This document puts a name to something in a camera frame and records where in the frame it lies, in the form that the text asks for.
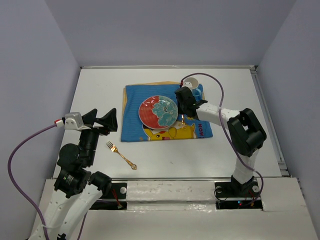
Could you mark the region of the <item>blue mug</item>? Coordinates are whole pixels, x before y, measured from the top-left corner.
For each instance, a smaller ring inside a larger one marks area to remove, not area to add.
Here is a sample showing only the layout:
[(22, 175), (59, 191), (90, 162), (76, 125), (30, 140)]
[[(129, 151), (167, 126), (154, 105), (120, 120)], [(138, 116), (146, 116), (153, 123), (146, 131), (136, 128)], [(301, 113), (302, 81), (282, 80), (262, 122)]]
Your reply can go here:
[(199, 98), (199, 99), (202, 99), (202, 96), (203, 96), (203, 93), (202, 91), (199, 89), (199, 82), (196, 78), (194, 77), (187, 77), (185, 80), (190, 80), (192, 81), (192, 86), (193, 88), (190, 89), (191, 92), (192, 92), (192, 95), (195, 97), (195, 98)]

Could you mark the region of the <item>gold spoon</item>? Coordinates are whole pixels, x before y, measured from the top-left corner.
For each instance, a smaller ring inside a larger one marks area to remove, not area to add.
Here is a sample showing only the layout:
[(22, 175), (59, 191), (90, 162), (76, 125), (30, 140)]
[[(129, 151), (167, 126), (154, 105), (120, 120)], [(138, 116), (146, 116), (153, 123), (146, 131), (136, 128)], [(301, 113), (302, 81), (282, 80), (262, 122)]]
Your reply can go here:
[(185, 116), (182, 114), (181, 115), (181, 123), (182, 123), (182, 125), (183, 125), (183, 128), (185, 129), (186, 128), (186, 126), (187, 126), (187, 124), (186, 124), (186, 121), (185, 121), (186, 119), (185, 119)]

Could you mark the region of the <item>gold fork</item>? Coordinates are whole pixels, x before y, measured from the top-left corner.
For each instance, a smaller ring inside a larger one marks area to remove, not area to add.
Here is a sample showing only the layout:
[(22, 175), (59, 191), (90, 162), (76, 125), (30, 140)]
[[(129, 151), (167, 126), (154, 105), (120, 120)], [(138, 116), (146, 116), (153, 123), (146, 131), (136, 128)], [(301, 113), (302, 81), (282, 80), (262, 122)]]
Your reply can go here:
[(137, 165), (134, 164), (134, 163), (132, 163), (132, 162), (131, 162), (130, 160), (128, 160), (124, 155), (122, 155), (122, 154), (119, 152), (118, 148), (117, 148), (112, 142), (108, 141), (108, 142), (106, 143), (106, 145), (107, 145), (107, 147), (108, 147), (113, 153), (117, 153), (122, 159), (124, 159), (125, 162), (130, 166), (130, 168), (131, 168), (132, 170), (137, 170), (137, 169), (138, 169)]

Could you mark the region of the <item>red and teal plate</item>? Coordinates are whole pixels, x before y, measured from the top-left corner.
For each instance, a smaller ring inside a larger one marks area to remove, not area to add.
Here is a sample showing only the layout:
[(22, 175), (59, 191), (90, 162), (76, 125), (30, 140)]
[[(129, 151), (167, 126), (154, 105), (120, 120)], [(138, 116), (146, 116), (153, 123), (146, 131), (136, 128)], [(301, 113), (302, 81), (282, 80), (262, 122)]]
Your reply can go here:
[(178, 118), (178, 106), (169, 97), (155, 95), (144, 100), (138, 109), (141, 122), (153, 130), (172, 126)]

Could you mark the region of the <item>blue pikachu placemat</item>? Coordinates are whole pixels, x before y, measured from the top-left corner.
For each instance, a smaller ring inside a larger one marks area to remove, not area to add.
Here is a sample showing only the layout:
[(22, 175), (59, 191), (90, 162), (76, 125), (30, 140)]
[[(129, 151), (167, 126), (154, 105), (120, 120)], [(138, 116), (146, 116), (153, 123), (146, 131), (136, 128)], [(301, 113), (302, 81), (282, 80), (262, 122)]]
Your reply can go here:
[(179, 112), (176, 122), (165, 129), (151, 129), (141, 122), (138, 110), (143, 101), (152, 96), (165, 96), (177, 104), (175, 91), (179, 87), (178, 83), (165, 84), (163, 82), (127, 85), (123, 93), (125, 104), (123, 107), (121, 141), (139, 142), (211, 138), (213, 132), (208, 121), (196, 120), (184, 115), (186, 128), (183, 128), (182, 115)]

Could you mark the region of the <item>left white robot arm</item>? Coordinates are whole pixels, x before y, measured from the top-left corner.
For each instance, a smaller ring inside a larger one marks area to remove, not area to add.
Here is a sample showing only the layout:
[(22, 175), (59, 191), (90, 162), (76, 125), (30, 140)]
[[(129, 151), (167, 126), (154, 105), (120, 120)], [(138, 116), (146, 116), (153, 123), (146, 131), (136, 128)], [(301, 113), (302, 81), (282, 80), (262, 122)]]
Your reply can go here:
[(97, 117), (97, 112), (95, 108), (84, 115), (70, 112), (55, 122), (58, 127), (79, 131), (79, 142), (65, 144), (59, 151), (60, 172), (44, 222), (36, 227), (31, 240), (68, 239), (91, 206), (110, 194), (112, 179), (86, 169), (94, 163), (99, 137), (118, 130), (117, 110), (112, 108), (103, 117)]

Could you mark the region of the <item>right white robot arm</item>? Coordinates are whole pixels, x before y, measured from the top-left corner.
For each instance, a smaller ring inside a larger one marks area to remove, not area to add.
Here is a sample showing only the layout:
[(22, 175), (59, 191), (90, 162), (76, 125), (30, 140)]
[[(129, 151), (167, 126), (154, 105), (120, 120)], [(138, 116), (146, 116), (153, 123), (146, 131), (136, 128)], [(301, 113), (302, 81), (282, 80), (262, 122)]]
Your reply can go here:
[(255, 162), (267, 134), (255, 113), (250, 108), (230, 110), (215, 106), (206, 100), (197, 101), (192, 91), (184, 86), (175, 91), (178, 110), (181, 114), (199, 121), (222, 127), (236, 155), (236, 164), (229, 182), (216, 187), (223, 198), (242, 198), (254, 186)]

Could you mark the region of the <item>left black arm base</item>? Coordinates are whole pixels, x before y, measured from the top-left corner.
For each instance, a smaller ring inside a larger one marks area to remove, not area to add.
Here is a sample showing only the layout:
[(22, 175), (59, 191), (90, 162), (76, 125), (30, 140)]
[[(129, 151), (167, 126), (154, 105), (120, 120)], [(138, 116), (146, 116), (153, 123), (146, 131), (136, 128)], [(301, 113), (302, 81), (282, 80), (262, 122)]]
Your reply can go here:
[(103, 194), (91, 207), (90, 210), (117, 211), (127, 209), (127, 183), (115, 182), (110, 191)]

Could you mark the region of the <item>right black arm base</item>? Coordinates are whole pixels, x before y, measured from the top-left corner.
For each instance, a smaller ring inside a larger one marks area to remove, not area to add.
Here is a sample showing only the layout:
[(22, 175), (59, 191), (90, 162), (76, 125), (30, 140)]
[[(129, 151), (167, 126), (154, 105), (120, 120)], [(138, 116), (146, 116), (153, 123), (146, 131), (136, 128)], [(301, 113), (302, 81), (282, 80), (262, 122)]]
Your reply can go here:
[(214, 183), (213, 194), (217, 210), (263, 209), (261, 197), (252, 202), (259, 195), (259, 185), (253, 181), (245, 190), (236, 192), (230, 181)]

